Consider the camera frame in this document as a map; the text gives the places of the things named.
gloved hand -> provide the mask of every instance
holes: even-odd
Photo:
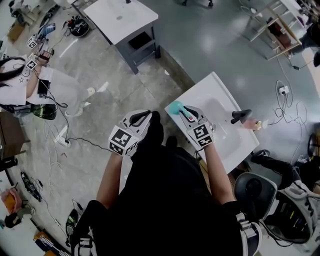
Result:
[[[208,120],[200,108],[194,106],[184,106],[184,109],[195,117],[190,119],[185,113],[183,113],[183,111],[180,111],[180,116],[187,127],[187,133],[190,135],[193,141],[200,148],[213,143],[213,133],[216,130],[216,126]]]
[[[125,156],[136,148],[142,140],[142,133],[146,129],[151,111],[139,109],[129,112],[115,125],[108,140],[108,148],[118,155]]]

forearm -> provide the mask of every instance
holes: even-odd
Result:
[[[235,201],[225,167],[213,143],[204,148],[211,193],[220,204]]]
[[[119,195],[122,159],[122,156],[111,153],[96,195],[96,200],[107,209],[111,207]]]
[[[41,66],[36,66],[34,68],[34,70],[37,72],[37,75],[35,74],[35,72],[31,71],[31,76],[29,79],[29,82],[26,85],[26,98],[28,99],[29,97],[31,97],[31,95],[34,93],[35,88],[37,86],[38,83],[38,78],[37,76],[40,75],[41,72]]]

gray table leg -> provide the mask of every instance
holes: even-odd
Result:
[[[139,70],[137,68],[136,63],[129,55],[128,51],[126,50],[126,47],[123,46],[121,43],[117,43],[115,47],[118,49],[122,57],[124,58],[125,62],[129,65],[129,67],[132,69],[133,73],[136,75]]]
[[[158,43],[157,38],[156,38],[156,33],[155,33],[155,30],[154,30],[154,22],[152,23],[151,32],[152,32],[152,36],[153,36],[153,39],[154,39],[154,56],[155,56],[156,59],[159,59],[159,58],[161,58],[160,46],[159,46],[159,43]]]

plug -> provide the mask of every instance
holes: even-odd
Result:
[[[289,94],[289,88],[288,86],[282,86],[278,89],[278,92],[280,95],[284,94],[284,95],[288,95]]]

black shoe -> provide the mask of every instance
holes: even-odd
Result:
[[[266,150],[266,149],[262,149],[262,150],[259,150],[257,153],[255,153],[251,159],[254,159],[258,156],[264,156],[264,157],[269,157],[270,156],[270,151],[269,150]]]
[[[158,111],[153,111],[150,119],[150,124],[152,123],[160,123],[160,114]]]
[[[178,140],[175,136],[169,136],[166,140],[165,146],[169,149],[174,149],[178,146]]]

